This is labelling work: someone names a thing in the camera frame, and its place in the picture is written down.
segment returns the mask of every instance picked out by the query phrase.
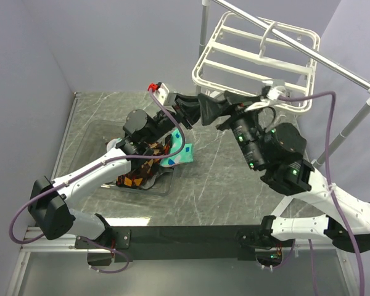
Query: cable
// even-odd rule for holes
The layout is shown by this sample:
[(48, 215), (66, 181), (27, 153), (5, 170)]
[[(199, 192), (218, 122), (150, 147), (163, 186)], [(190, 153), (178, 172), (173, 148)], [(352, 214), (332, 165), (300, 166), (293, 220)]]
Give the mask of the cable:
[[(326, 180), (327, 184), (329, 186), (332, 186), (332, 177), (331, 177), (331, 169), (330, 169), (330, 161), (329, 161), (329, 143), (330, 143), (330, 135), (331, 135), (331, 128), (332, 128), (332, 121), (333, 121), (333, 114), (334, 114), (334, 107), (335, 107), (335, 99), (336, 99), (336, 94), (333, 91), (325, 91), (321, 92), (319, 94), (313, 94), (311, 96), (306, 96), (306, 97), (282, 97), (279, 96), (278, 99), (284, 102), (301, 102), (301, 101), (306, 101), (310, 99), (316, 99), (318, 97), (324, 97), (324, 96), (332, 96), (332, 104), (331, 104), (331, 109), (329, 112), (329, 117), (327, 119), (327, 126), (326, 126), (326, 137), (325, 137), (325, 154), (326, 154), (326, 161), (325, 161), (325, 169), (326, 169)], [(360, 250), (358, 247), (358, 244), (356, 243), (355, 235), (353, 234), (350, 223), (345, 217), (345, 214), (343, 210), (340, 207), (339, 201), (337, 200), (337, 197), (335, 196), (334, 190), (331, 192), (332, 200), (333, 203), (343, 220), (345, 229), (348, 232), (348, 235), (350, 237), (353, 249), (355, 251), (355, 257), (356, 257), (356, 262), (358, 264), (358, 270), (359, 270), (359, 279), (360, 279), (360, 296), (364, 296), (365, 292), (365, 283), (364, 283), (364, 270), (363, 270), (363, 262), (362, 262), (362, 257), (360, 255)]]
[(125, 269), (127, 269), (127, 267), (129, 266), (130, 259), (125, 253), (123, 253), (121, 251), (118, 251), (118, 250), (115, 250), (114, 248), (107, 248), (107, 247), (104, 247), (102, 245), (99, 245), (99, 244), (95, 243), (93, 240), (88, 239), (87, 237), (81, 236), (81, 238), (85, 239), (89, 244), (94, 245), (95, 247), (97, 247), (99, 249), (104, 249), (104, 250), (116, 253), (116, 254), (122, 256), (123, 258), (125, 258), (125, 260), (126, 260), (126, 264), (124, 265), (124, 267), (122, 267), (120, 269), (117, 269), (117, 270), (103, 270), (103, 269), (99, 269), (99, 268), (94, 267), (94, 266), (91, 266), (91, 269), (96, 270), (98, 273), (112, 274), (112, 273), (120, 273), (121, 271), (124, 271)]
[[(172, 156), (175, 156), (177, 155), (178, 153), (180, 153), (182, 151), (182, 149), (185, 147), (185, 134), (184, 134), (184, 131), (182, 130), (181, 126), (179, 125), (179, 123), (174, 119), (174, 117), (170, 114), (169, 111), (167, 111), (166, 108), (164, 108), (164, 106), (158, 101), (158, 99), (155, 97), (154, 95), (154, 92), (153, 90), (150, 90), (149, 91), (149, 95), (151, 97), (151, 99), (158, 105), (158, 107), (164, 112), (164, 114), (168, 117), (168, 119), (171, 120), (171, 122), (174, 123), (175, 127), (177, 127), (177, 129), (179, 130), (179, 133), (182, 137), (182, 143), (181, 143), (181, 147), (176, 151), (176, 152), (173, 152), (173, 153), (170, 153), (168, 155), (157, 155), (157, 156), (148, 156), (148, 155), (122, 155), (122, 156), (118, 156), (118, 157), (113, 157), (113, 158), (109, 158), (107, 159), (106, 161), (106, 164), (110, 163), (110, 162), (114, 162), (114, 161), (117, 161), (117, 160), (121, 160), (121, 159), (129, 159), (129, 158), (141, 158), (141, 159), (162, 159), (162, 158), (167, 158), (167, 157), (172, 157)], [(87, 169), (86, 171), (82, 172), (81, 174), (77, 175), (77, 176), (74, 176), (72, 177), (71, 179), (68, 180), (68, 184), (71, 184), (79, 179), (81, 179), (82, 177), (86, 176), (87, 174), (93, 172), (94, 170), (100, 168), (101, 166), (103, 166), (103, 163), (98, 163), (97, 165), (94, 165), (92, 166), (91, 168)], [(9, 237), (10, 239), (15, 242), (16, 244), (20, 244), (20, 245), (25, 245), (25, 244), (30, 244), (31, 242), (35, 242), (37, 241), (38, 239), (42, 238), (44, 236), (44, 234), (40, 234), (32, 239), (28, 239), (28, 240), (19, 240), (15, 237), (14, 235), (14, 225), (15, 225), (15, 222), (17, 221), (19, 215), (28, 207), (30, 206), (31, 204), (35, 203), (37, 200), (43, 198), (44, 196), (47, 196), (48, 194), (50, 193), (53, 193), (54, 191), (57, 191), (59, 189), (62, 189), (63, 187), (65, 187), (66, 184), (65, 183), (62, 183), (62, 184), (59, 184), (58, 186), (56, 187), (53, 187), (47, 191), (44, 191), (43, 193), (40, 193), (38, 194), (37, 196), (35, 196), (34, 198), (30, 199), (27, 203), (25, 203), (22, 207), (19, 208), (19, 210), (15, 213), (13, 219), (11, 220), (10, 222), (10, 226), (9, 226)], [(128, 261), (128, 258), (125, 254), (119, 252), (119, 251), (116, 251), (115, 249), (111, 249), (111, 248), (106, 248), (102, 245), (99, 245), (95, 242), (92, 242), (93, 245), (95, 245), (96, 247), (99, 247), (99, 248), (102, 248), (102, 249), (105, 249), (105, 250), (109, 250), (111, 252), (114, 252), (114, 253), (117, 253), (121, 256), (124, 256), (126, 258), (126, 265), (125, 265), (125, 268), (129, 265), (129, 261)], [(115, 273), (115, 272), (120, 272), (122, 271), (122, 269), (119, 269), (119, 271), (114, 271), (114, 272), (104, 272), (104, 273)]]
[(311, 275), (313, 277), (313, 288), (314, 288), (314, 295), (315, 296), (318, 296), (319, 295), (319, 291), (318, 291), (318, 285), (316, 283), (316, 275), (315, 275), (315, 265), (314, 265), (314, 261), (315, 261), (315, 258), (314, 258), (314, 249), (313, 249), (313, 243), (311, 241), (311, 239), (308, 240), (308, 243), (310, 245), (310, 255), (311, 255)]
[(277, 268), (280, 268), (280, 267), (283, 267), (289, 261), (289, 258), (290, 258), (290, 256), (292, 255), (292, 253), (294, 251), (295, 243), (296, 243), (296, 240), (294, 240), (294, 243), (292, 244), (292, 246), (289, 250), (288, 256), (284, 257), (284, 254), (282, 253), (283, 261), (281, 261), (281, 263), (279, 265), (272, 267), (273, 270), (277, 269)]

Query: black mounting bar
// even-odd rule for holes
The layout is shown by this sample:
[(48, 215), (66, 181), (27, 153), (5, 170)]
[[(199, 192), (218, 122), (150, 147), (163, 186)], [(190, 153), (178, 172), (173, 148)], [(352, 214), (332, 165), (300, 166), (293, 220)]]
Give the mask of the black mounting bar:
[[(114, 226), (115, 247), (130, 260), (175, 260), (237, 258), (255, 261), (255, 249), (276, 247), (280, 242), (271, 237), (268, 220), (260, 225), (240, 226)], [(282, 242), (291, 247), (293, 240)], [(76, 241), (76, 249), (96, 249), (83, 241)], [(104, 264), (109, 253), (91, 253), (90, 265)], [(115, 256), (116, 262), (124, 261)]]

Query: cloth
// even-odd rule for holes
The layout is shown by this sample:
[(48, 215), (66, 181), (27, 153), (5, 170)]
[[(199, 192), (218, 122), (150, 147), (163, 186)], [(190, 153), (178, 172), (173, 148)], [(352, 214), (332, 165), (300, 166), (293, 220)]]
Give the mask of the cloth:
[[(154, 155), (166, 155), (171, 148), (171, 136), (165, 138), (165, 144), (155, 142), (149, 144), (149, 147), (154, 151)], [(146, 183), (147, 180), (153, 178), (159, 171), (161, 159), (149, 159), (144, 162), (141, 167), (133, 170), (125, 175), (117, 178), (115, 184), (118, 187), (139, 188)]]
[[(178, 151), (183, 143), (183, 139), (181, 134), (179, 133), (178, 129), (174, 130), (171, 134), (171, 140), (173, 141), (173, 145), (170, 148), (170, 153), (174, 153)], [(168, 157), (162, 159), (160, 162), (161, 167), (169, 168), (175, 165), (180, 165), (182, 163), (193, 162), (193, 145), (192, 144), (185, 144), (184, 148), (181, 152), (173, 157)]]

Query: white rack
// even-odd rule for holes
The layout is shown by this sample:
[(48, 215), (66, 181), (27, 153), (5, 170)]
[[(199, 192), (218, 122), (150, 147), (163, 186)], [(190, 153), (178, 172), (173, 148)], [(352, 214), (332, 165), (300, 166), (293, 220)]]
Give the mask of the white rack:
[[(212, 67), (216, 70), (232, 73), (235, 75), (243, 76), (250, 80), (255, 81), (265, 81), (265, 80), (273, 80), (276, 77), (267, 77), (260, 75), (258, 73), (253, 73), (250, 71), (245, 71), (243, 69), (239, 69), (230, 65), (222, 64), (219, 62), (213, 61), (210, 57), (212, 53), (215, 51), (221, 52), (223, 54), (227, 54), (229, 56), (237, 57), (239, 59), (244, 60), (244, 62), (251, 62), (257, 65), (262, 65), (268, 68), (276, 68), (280, 70), (285, 70), (292, 73), (297, 73), (303, 75), (305, 77), (306, 83), (305, 86), (293, 83), (286, 83), (286, 88), (289, 91), (293, 91), (299, 93), (303, 96), (308, 96), (313, 93), (314, 90), (314, 81), (315, 81), (315, 71), (316, 71), (316, 64), (317, 62), (314, 59), (310, 59), (306, 66), (304, 65), (297, 65), (292, 64), (289, 62), (285, 62), (283, 60), (272, 59), (270, 57), (265, 56), (266, 46), (277, 46), (277, 47), (284, 47), (287, 49), (294, 50), (295, 49), (288, 45), (285, 42), (267, 38), (268, 35), (271, 33), (273, 28), (280, 29), (284, 32), (295, 33), (299, 39), (303, 37), (309, 37), (312, 40), (312, 49), (315, 51), (319, 50), (319, 44), (321, 42), (320, 37), (314, 31), (307, 30), (304, 28), (295, 27), (292, 25), (288, 25), (285, 23), (278, 23), (272, 20), (268, 20), (266, 18), (260, 18), (260, 20), (267, 23), (269, 26), (265, 30), (263, 35), (256, 35), (247, 31), (242, 31), (237, 28), (232, 28), (227, 26), (228, 20), (233, 18), (241, 19), (238, 15), (233, 12), (226, 12), (222, 15), (222, 18), (218, 22), (215, 30), (209, 40), (209, 42), (205, 45), (204, 50), (202, 51), (199, 60), (197, 61), (193, 71), (192, 71), (192, 79), (194, 83), (200, 87), (206, 88), (209, 91), (218, 91), (223, 93), (224, 91), (231, 91), (232, 93), (241, 94), (244, 96), (256, 96), (257, 93), (250, 93), (244, 89), (236, 89), (230, 87), (228, 85), (219, 84), (214, 81), (208, 81), (203, 78), (202, 73), (204, 67)], [(222, 40), (223, 36), (226, 34), (236, 35), (239, 38), (245, 38), (248, 40), (259, 41), (259, 52), (249, 52), (242, 49), (238, 49), (233, 46), (228, 46), (220, 41)], [(312, 105), (312, 100), (304, 101), (299, 103), (299, 105), (294, 104), (279, 104), (275, 107), (287, 110), (292, 113), (305, 113), (309, 111)]]

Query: teal fabric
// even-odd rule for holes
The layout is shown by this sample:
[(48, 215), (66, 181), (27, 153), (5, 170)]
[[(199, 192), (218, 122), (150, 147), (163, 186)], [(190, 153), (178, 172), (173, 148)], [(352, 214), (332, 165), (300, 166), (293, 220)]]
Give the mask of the teal fabric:
[[(171, 141), (172, 141), (172, 145), (171, 145), (170, 153), (174, 153), (181, 147), (183, 143), (183, 139), (178, 129), (175, 129), (171, 133)], [(162, 159), (162, 161), (160, 162), (160, 166), (168, 168), (168, 167), (173, 167), (175, 165), (179, 165), (181, 163), (187, 163), (187, 162), (193, 162), (193, 145), (192, 144), (185, 144), (184, 148), (179, 154), (173, 157)]]

